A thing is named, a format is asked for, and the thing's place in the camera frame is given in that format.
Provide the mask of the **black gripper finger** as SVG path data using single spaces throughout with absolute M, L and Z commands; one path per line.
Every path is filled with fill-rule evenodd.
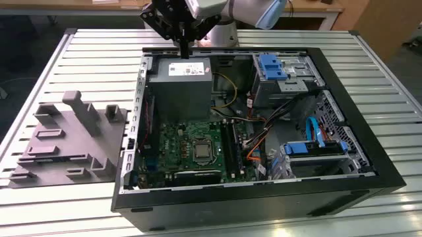
M 186 40 L 180 20 L 172 18 L 172 14 L 160 15 L 160 11 L 154 6 L 145 7 L 141 18 L 166 40 L 173 40 L 174 45 L 180 47 L 181 58 L 186 59 Z
M 190 47 L 196 40 L 202 40 L 206 34 L 221 21 L 221 14 L 206 18 L 202 21 L 190 20 L 185 23 L 185 58 L 190 58 Z

